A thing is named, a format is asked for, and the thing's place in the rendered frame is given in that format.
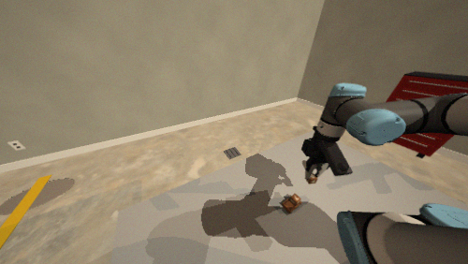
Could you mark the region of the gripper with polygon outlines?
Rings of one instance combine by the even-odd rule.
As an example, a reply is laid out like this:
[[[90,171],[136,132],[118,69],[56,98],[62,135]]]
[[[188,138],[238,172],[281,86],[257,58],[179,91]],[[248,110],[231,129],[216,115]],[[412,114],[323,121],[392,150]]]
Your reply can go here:
[[[323,155],[318,145],[318,142],[321,140],[338,141],[341,138],[341,137],[329,138],[329,137],[323,136],[316,130],[316,126],[313,127],[313,130],[314,130],[313,138],[305,139],[301,147],[301,150],[304,152],[304,154],[310,157],[307,160],[307,162],[305,160],[302,161],[302,165],[306,169],[305,170],[306,180],[311,178],[311,175],[313,174],[314,169],[317,169],[317,173],[315,174],[315,177],[318,178],[326,169],[329,168],[329,163],[326,160],[325,156]]]

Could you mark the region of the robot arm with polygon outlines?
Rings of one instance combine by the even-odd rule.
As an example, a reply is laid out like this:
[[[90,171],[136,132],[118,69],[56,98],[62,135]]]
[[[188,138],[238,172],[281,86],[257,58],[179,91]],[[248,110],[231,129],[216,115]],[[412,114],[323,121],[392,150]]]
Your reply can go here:
[[[361,85],[334,85],[316,128],[319,133],[339,138],[347,130],[371,146],[403,134],[468,137],[468,94],[371,103],[363,99],[365,93]],[[336,141],[318,144],[334,176],[353,173]],[[337,227],[350,264],[468,264],[468,211],[427,203],[419,212],[339,212]]]

